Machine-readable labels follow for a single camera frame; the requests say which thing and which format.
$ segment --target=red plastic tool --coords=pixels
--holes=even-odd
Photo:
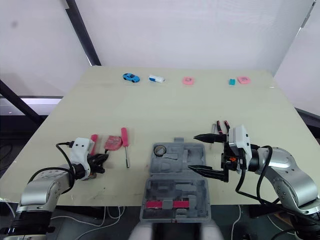
[[[105,142],[104,149],[108,151],[116,151],[122,146],[122,140],[119,136],[109,136]]]
[[[96,150],[96,144],[97,144],[97,140],[98,140],[98,135],[97,135],[97,134],[92,134],[90,139],[91,139],[92,141],[94,141],[93,148],[92,148],[90,154],[91,154],[91,155],[95,155],[95,150]]]
[[[147,209],[162,209],[162,201],[146,201],[145,207]],[[173,201],[172,208],[187,209],[189,208],[189,201]]]
[[[126,168],[128,169],[130,168],[130,164],[129,164],[128,152],[127,152],[127,147],[129,146],[129,143],[128,143],[128,132],[126,127],[121,128],[121,138],[122,138],[122,145],[124,146],[124,149],[125,149],[125,164],[126,164]]]
[[[147,201],[145,206],[147,209],[162,209],[162,201]]]
[[[189,208],[189,201],[173,201],[174,209],[187,209]]]

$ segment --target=red screwdriver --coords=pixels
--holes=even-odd
[[[128,169],[130,168],[130,164],[129,164],[128,152],[127,152],[127,147],[129,146],[129,143],[128,143],[128,132],[126,127],[121,128],[121,138],[122,138],[122,145],[124,146],[124,149],[125,149],[125,164],[126,164],[126,168]]]

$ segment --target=table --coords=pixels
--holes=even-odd
[[[134,73],[141,81],[125,81],[124,73]],[[165,82],[149,81],[149,74],[163,76]],[[195,77],[194,85],[182,84],[185,76]],[[251,83],[229,85],[229,78],[237,76],[248,76]],[[104,174],[77,181],[58,204],[140,206],[153,143],[172,142],[174,137],[198,142],[193,136],[209,133],[216,120],[228,120],[231,127],[244,124],[253,144],[286,149],[320,186],[320,146],[269,72],[94,66],[61,100],[0,179],[0,197],[19,202],[34,172],[64,164],[56,143],[91,134],[120,136],[121,127],[127,127],[131,167],[126,168],[123,147],[111,152]],[[211,150],[205,144],[205,150],[207,165],[220,170],[222,143],[215,143]],[[257,204],[235,192],[239,178],[230,172],[229,183],[208,179],[211,204]],[[258,176],[249,172],[242,189],[255,195],[257,181]],[[266,178],[261,196],[270,201],[277,198]]]

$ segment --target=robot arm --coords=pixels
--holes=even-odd
[[[33,175],[21,195],[11,227],[1,230],[8,234],[5,240],[45,240],[46,233],[54,231],[49,224],[60,195],[70,190],[75,180],[87,180],[105,172],[102,164],[109,155],[89,155],[93,144],[90,139],[78,137],[69,143],[70,160],[67,159],[72,169],[64,164],[44,168]]]
[[[224,144],[221,154],[223,170],[213,170],[209,166],[201,165],[188,166],[191,170],[204,177],[224,182],[229,181],[229,170],[241,173],[241,178],[245,176],[243,172],[246,171],[266,177],[278,195],[282,209],[286,209],[291,214],[295,213],[291,222],[298,237],[300,239],[320,237],[320,198],[317,185],[297,166],[289,152],[279,147],[259,147],[251,144],[243,125],[230,129],[228,134],[200,134],[194,138],[205,143]],[[262,201],[258,196],[247,193],[244,195],[253,197],[261,203],[267,202]]]
[[[255,157],[250,162],[251,164],[255,163],[254,166],[251,165],[250,170],[255,170],[254,172],[260,175],[269,150],[260,147],[252,151]],[[272,148],[272,157],[265,177],[272,184],[285,208],[304,215],[320,212],[317,185],[309,175],[298,167],[294,157],[286,150],[279,147]]]

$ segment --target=tool case compartment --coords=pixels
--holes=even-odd
[[[202,223],[211,219],[207,179],[188,168],[205,165],[205,147],[201,143],[174,142],[153,145],[165,147],[165,153],[151,154],[150,177],[146,180],[140,220],[155,223]]]

